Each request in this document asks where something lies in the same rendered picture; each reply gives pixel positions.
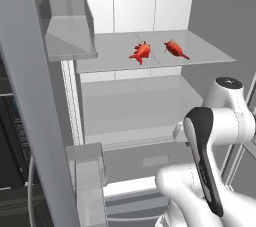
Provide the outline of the pale grey fridge shelf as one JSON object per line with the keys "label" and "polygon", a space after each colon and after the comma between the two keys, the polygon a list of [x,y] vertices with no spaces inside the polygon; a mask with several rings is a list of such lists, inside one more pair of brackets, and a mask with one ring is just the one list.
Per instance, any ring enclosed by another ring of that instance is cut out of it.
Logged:
{"label": "pale grey fridge shelf", "polygon": [[85,141],[104,146],[170,138],[175,125],[202,103],[180,75],[85,83],[82,92]]}

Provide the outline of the grey glass fridge shelf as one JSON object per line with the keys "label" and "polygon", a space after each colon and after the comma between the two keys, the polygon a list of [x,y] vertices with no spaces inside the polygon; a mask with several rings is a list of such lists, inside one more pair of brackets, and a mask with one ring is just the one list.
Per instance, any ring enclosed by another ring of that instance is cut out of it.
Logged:
{"label": "grey glass fridge shelf", "polygon": [[[164,43],[171,39],[181,46],[189,60],[175,57],[166,50]],[[144,41],[150,45],[150,56],[142,63],[130,59],[135,46]],[[189,30],[96,34],[95,46],[98,57],[78,60],[78,73],[234,62],[232,57]]]}

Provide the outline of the grey fridge crisper drawer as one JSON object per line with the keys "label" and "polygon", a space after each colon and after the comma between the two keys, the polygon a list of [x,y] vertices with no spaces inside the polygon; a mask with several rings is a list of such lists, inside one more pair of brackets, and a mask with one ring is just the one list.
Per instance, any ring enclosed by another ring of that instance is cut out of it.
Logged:
{"label": "grey fridge crisper drawer", "polygon": [[189,147],[166,142],[104,152],[109,183],[154,176],[162,167],[192,163]]}

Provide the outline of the grey open fridge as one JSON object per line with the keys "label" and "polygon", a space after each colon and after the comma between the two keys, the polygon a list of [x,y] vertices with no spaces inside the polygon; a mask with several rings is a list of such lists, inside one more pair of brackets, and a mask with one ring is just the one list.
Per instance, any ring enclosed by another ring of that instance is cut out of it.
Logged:
{"label": "grey open fridge", "polygon": [[[93,144],[85,141],[82,92],[85,83],[180,75],[202,98],[202,103],[195,106],[200,107],[216,78],[231,77],[244,86],[246,101],[248,82],[252,75],[250,63],[254,53],[250,29],[256,21],[253,10],[255,0],[87,0],[87,2],[94,19],[95,35],[189,30],[232,57],[234,62],[78,73],[76,71],[78,60],[69,60],[73,64],[74,80],[73,125],[75,139],[79,145]],[[104,146],[100,142],[94,143],[100,143],[103,152],[166,142],[184,143],[190,148],[183,131],[177,136],[174,136],[173,132],[170,138],[155,138],[110,146]]]}

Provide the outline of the wide grey door bin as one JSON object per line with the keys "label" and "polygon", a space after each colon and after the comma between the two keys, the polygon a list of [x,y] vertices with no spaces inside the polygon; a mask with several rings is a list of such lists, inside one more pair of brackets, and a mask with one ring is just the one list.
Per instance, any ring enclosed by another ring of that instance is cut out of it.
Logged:
{"label": "wide grey door bin", "polygon": [[87,0],[43,0],[40,14],[50,62],[98,57]]}

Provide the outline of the narrow grey door bin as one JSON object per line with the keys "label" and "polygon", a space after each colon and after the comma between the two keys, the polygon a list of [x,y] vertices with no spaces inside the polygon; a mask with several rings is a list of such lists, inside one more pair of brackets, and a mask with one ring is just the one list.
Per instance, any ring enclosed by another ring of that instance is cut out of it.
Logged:
{"label": "narrow grey door bin", "polygon": [[81,227],[107,227],[103,187],[108,184],[100,143],[66,148]]}

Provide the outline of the grey freezer drawer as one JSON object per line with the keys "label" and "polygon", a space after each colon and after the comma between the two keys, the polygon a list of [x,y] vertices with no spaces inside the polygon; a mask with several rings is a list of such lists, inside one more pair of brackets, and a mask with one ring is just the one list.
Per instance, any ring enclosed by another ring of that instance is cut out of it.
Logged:
{"label": "grey freezer drawer", "polygon": [[110,183],[103,194],[108,227],[154,227],[168,204],[154,176]]}

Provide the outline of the dark built-in oven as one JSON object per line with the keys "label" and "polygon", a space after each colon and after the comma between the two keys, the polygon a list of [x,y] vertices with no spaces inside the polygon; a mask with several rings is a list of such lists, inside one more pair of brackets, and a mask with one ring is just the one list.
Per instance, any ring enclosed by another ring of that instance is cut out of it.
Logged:
{"label": "dark built-in oven", "polygon": [[30,227],[30,148],[0,55],[0,227]]}

